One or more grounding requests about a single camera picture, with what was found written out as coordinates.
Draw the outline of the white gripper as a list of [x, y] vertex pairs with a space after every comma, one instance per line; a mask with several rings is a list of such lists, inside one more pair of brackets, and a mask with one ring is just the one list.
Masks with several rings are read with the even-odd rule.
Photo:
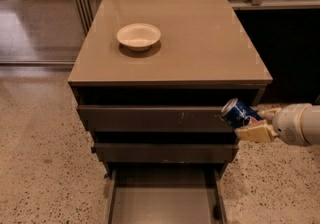
[[272, 121], [272, 125], [262, 120], [237, 128], [235, 133], [244, 141], [269, 143], [279, 137], [288, 145], [308, 146], [301, 128], [302, 114], [308, 107], [311, 107], [311, 104], [303, 103], [291, 104], [282, 109], [259, 110], [258, 115], [268, 122]]

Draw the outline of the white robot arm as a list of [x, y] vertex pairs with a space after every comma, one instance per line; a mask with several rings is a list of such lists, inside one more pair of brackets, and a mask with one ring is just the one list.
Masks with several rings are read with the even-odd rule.
[[235, 130], [240, 140], [273, 142], [276, 138], [287, 145], [320, 145], [320, 106], [309, 103], [259, 111], [261, 121]]

